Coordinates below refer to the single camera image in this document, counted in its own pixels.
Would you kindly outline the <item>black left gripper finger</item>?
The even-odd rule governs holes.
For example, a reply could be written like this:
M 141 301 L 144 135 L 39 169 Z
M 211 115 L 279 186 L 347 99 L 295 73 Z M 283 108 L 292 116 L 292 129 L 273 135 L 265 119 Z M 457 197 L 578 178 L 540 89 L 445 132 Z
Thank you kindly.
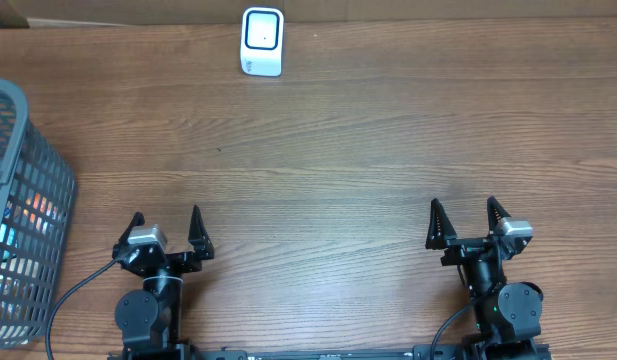
M 188 232 L 188 242 L 192 245 L 195 255 L 200 260 L 214 258 L 214 245 L 203 223 L 201 209 L 193 206 Z
M 130 221 L 126 230 L 122 233 L 121 237 L 118 240 L 119 245 L 127 245 L 128 238 L 130 236 L 131 231 L 137 226 L 143 226 L 145 224 L 144 215 L 141 212 L 136 212 L 132 220 Z

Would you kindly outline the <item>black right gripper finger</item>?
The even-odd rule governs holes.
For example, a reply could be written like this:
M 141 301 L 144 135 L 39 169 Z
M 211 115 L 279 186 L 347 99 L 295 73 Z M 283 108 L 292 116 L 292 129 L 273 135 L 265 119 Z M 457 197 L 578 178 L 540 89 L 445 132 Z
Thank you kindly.
M 504 207 L 494 196 L 490 196 L 487 199 L 487 215 L 490 233 L 495 232 L 497 225 L 503 218 L 510 217 L 510 214 L 504 209 Z
M 457 239 L 457 233 L 450 222 L 443 205 L 434 198 L 430 205 L 430 218 L 425 248 L 427 250 L 443 250 Z

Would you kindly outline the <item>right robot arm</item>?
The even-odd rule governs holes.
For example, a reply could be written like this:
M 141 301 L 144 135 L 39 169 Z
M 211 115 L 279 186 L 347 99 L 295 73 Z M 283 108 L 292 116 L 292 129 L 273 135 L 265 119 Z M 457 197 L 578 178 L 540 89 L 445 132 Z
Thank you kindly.
M 470 301 L 440 326 L 428 357 L 550 359 L 549 347 L 534 341 L 541 334 L 543 291 L 532 282 L 508 282 L 503 267 L 527 247 L 533 227 L 526 219 L 512 217 L 493 196 L 487 199 L 487 216 L 485 236 L 461 238 L 439 199 L 431 200 L 425 248 L 443 252 L 441 264 L 457 269 Z M 448 351 L 441 349 L 445 330 L 468 311 L 474 313 L 477 332 Z

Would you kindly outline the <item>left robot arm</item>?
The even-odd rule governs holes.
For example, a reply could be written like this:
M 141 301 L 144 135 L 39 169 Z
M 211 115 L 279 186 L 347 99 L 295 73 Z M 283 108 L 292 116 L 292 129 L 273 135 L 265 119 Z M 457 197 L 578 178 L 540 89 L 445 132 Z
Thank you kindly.
M 113 261 L 140 277 L 142 287 L 126 293 L 115 308 L 122 332 L 122 359 L 200 359 L 200 351 L 180 337 L 183 276 L 202 270 L 215 250 L 201 210 L 194 206 L 188 232 L 188 251 L 166 251 L 167 237 L 157 225 L 134 214 L 113 247 Z

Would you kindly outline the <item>white barcode scanner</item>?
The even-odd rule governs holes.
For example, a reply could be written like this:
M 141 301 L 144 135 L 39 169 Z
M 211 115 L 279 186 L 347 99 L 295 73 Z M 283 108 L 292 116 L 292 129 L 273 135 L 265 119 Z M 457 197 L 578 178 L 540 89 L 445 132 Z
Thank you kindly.
M 282 74 L 285 19 L 271 7 L 250 7 L 242 16 L 240 62 L 250 76 L 278 77 Z

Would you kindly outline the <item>grey plastic mesh basket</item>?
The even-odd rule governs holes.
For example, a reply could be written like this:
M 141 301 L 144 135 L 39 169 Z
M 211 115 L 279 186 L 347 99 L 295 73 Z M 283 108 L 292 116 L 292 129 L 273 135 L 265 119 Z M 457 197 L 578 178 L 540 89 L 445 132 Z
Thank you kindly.
M 77 196 L 71 166 L 0 79 L 0 350 L 45 333 Z

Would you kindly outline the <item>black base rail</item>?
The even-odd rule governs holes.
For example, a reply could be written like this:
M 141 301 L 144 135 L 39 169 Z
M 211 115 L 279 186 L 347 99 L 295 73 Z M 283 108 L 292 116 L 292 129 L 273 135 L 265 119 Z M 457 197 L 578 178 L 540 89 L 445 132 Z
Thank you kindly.
M 539 359 L 552 360 L 553 356 L 548 345 L 537 345 L 536 353 L 531 353 L 532 349 L 505 348 L 498 349 L 490 348 L 490 352 L 486 352 L 484 358 L 481 359 Z M 134 356 L 124 355 L 123 351 L 111 352 L 108 354 L 109 360 L 121 359 L 203 359 L 203 360 L 428 360 L 431 359 L 430 345 L 415 345 L 412 349 L 401 350 L 358 350 L 358 351 L 295 351 L 295 352 L 267 352 L 267 353 L 248 353 L 244 350 L 218 350 L 218 351 L 200 351 L 195 349 L 194 354 L 179 355 L 147 355 Z M 510 354 L 504 350 L 515 350 L 516 353 Z M 479 357 L 470 357 L 464 352 L 459 345 L 437 345 L 434 351 L 435 360 L 460 360 L 460 359 L 480 359 Z

